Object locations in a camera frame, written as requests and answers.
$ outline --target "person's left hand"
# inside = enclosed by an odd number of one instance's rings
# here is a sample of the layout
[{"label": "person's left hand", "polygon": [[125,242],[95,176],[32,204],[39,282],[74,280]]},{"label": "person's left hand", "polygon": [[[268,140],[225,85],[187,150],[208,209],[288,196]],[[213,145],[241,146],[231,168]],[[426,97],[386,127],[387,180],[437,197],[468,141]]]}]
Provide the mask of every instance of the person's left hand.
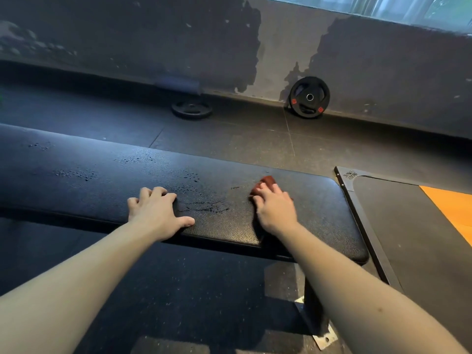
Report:
[{"label": "person's left hand", "polygon": [[128,222],[135,224],[139,231],[151,236],[154,241],[171,238],[180,228],[195,224],[192,217],[175,217],[172,203],[176,197],[176,194],[167,193],[163,187],[152,190],[143,187],[139,199],[128,199]]}]

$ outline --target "leather texture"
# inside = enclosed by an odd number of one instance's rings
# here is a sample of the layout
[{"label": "leather texture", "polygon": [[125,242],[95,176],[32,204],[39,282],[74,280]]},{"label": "leather texture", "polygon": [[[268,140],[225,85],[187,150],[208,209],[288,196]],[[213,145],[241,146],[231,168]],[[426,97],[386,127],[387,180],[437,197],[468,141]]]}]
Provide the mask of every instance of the leather texture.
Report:
[{"label": "leather texture", "polygon": [[127,198],[163,186],[178,195],[176,215],[196,219],[170,243],[293,261],[260,228],[248,198],[272,175],[301,224],[355,262],[369,257],[340,187],[327,177],[4,124],[0,146],[4,217],[109,232],[127,221]]}]

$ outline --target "wall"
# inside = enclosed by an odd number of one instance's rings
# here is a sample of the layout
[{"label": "wall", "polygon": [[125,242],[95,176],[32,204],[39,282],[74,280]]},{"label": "wall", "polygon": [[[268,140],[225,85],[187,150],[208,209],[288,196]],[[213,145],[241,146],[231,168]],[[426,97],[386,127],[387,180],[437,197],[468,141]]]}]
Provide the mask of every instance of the wall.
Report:
[{"label": "wall", "polygon": [[271,0],[0,0],[0,58],[284,101],[306,75],[329,112],[472,138],[472,38]]}]

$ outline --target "hand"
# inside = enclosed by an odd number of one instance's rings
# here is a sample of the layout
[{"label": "hand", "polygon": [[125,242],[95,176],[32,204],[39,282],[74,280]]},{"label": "hand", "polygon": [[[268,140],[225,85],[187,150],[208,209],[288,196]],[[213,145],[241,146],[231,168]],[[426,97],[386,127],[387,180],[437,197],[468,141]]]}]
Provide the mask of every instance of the hand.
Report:
[{"label": "hand", "polygon": [[167,240],[180,228],[195,224],[192,217],[175,217],[172,203],[176,198],[176,194],[167,193],[163,187],[155,187],[153,190],[143,187],[139,199],[128,199],[128,222],[136,224],[139,231],[153,237],[154,241]]},{"label": "hand", "polygon": [[287,192],[282,192],[277,184],[272,192],[266,184],[261,184],[259,194],[254,196],[257,217],[264,230],[279,237],[298,224],[295,206]]}]

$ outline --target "bench leg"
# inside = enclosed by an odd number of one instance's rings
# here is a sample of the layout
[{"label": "bench leg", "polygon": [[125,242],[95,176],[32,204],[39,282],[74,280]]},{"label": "bench leg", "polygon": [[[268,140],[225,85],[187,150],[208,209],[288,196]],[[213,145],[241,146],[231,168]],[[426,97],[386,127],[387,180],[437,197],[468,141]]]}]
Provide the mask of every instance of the bench leg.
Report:
[{"label": "bench leg", "polygon": [[304,296],[297,299],[295,305],[305,320],[320,350],[327,348],[338,340],[338,336],[334,333],[333,328],[329,324],[329,318],[320,300],[306,278]]}]

